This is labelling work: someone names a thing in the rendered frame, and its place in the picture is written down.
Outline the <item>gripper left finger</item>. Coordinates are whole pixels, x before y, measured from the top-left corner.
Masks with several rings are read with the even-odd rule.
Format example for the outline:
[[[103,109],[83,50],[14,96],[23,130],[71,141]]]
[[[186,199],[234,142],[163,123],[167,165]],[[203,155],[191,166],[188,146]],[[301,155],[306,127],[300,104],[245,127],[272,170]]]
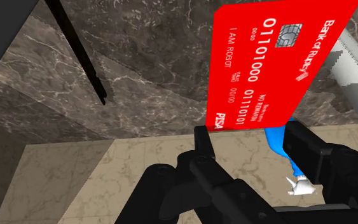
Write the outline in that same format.
[[[207,128],[194,128],[195,148],[177,166],[150,165],[114,224],[177,224],[194,210],[202,224],[279,224],[279,214],[245,181],[217,162]]]

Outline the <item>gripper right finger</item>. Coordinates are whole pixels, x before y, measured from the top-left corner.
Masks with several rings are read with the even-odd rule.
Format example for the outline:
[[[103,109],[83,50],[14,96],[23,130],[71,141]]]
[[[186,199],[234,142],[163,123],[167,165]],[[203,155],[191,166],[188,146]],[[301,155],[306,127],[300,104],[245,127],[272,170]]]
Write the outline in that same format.
[[[322,185],[326,204],[358,208],[358,151],[326,143],[298,121],[289,121],[283,149],[314,185]]]

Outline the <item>blue bottle with white nozzle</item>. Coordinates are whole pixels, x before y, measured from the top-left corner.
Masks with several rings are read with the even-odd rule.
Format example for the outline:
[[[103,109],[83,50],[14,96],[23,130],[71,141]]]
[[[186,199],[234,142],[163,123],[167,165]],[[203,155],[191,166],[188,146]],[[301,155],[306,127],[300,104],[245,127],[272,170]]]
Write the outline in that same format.
[[[300,168],[294,163],[290,156],[283,149],[285,125],[281,127],[273,127],[265,129],[265,136],[267,143],[272,151],[289,160],[293,170],[293,175],[297,178],[294,182],[286,177],[286,180],[291,184],[292,190],[288,191],[289,195],[310,195],[315,191],[315,187],[308,178],[303,174]]]

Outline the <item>grey white paper roll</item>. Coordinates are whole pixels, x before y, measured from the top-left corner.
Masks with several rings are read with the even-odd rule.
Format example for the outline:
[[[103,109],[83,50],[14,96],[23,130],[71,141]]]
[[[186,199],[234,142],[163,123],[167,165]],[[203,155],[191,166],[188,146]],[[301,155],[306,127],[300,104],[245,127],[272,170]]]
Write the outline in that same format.
[[[358,42],[346,29],[334,44],[326,65],[358,116]]]

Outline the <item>red bank card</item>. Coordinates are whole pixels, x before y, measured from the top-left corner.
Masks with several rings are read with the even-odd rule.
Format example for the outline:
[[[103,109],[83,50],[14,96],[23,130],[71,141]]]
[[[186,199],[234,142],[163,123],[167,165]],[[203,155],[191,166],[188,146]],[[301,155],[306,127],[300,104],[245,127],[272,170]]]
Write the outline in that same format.
[[[222,5],[214,14],[209,131],[287,123],[358,7],[358,0]]]

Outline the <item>thin black stick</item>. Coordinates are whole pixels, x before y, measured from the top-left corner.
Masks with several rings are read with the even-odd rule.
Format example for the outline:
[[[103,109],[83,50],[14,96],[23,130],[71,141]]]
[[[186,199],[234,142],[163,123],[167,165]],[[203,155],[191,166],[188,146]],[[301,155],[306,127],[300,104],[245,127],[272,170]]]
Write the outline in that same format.
[[[99,97],[103,105],[106,104],[107,92],[102,85],[101,80],[97,76],[96,70],[82,45],[72,23],[67,16],[67,13],[64,10],[60,0],[44,0],[47,7],[51,11],[54,19],[59,25],[62,33],[64,34],[67,42],[69,43],[71,49],[73,50],[76,58],[78,59],[80,65],[82,66],[88,80],[92,84],[95,93]]]

